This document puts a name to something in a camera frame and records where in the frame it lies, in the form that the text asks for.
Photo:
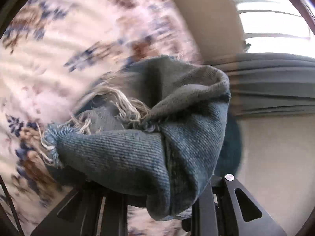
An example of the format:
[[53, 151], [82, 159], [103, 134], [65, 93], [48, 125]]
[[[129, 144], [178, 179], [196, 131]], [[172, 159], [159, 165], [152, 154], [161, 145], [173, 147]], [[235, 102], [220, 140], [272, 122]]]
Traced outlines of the right grey striped curtain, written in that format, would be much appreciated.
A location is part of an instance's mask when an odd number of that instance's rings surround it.
[[220, 60], [230, 79], [237, 116], [314, 113], [314, 59], [284, 53], [245, 53]]

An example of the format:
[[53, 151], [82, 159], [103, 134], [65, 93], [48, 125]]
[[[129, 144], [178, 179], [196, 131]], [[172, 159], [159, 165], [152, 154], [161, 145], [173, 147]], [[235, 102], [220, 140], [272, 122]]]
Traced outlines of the floral quilted bedspread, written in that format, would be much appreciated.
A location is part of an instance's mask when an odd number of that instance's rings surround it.
[[1, 205], [30, 235], [69, 192], [40, 159], [39, 133], [64, 122], [102, 74], [199, 49], [173, 0], [28, 0], [1, 37]]

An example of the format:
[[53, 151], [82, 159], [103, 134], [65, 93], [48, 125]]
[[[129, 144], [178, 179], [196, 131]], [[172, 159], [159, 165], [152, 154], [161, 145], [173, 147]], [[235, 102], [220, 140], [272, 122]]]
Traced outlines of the light blue ripped denim shorts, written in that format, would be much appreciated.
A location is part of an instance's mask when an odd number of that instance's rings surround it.
[[68, 123], [46, 127], [50, 164], [144, 197], [155, 220], [189, 209], [213, 175], [224, 142], [230, 82], [210, 65], [169, 56], [101, 76]]

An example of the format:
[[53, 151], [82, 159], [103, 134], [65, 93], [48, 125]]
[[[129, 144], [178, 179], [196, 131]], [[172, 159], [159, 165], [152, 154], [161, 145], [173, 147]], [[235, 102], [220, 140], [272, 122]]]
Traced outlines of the window with white frame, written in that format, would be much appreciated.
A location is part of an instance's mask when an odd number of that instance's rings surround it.
[[249, 53], [314, 57], [314, 33], [289, 0], [234, 0]]

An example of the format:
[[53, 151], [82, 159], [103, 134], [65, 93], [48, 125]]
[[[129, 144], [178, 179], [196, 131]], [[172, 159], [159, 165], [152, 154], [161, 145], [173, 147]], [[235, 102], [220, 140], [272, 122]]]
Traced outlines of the dark teal velvet pillow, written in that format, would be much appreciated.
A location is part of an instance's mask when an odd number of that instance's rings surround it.
[[225, 138], [218, 157], [214, 175], [224, 177], [226, 174], [236, 175], [242, 158], [242, 136], [235, 116], [227, 115]]

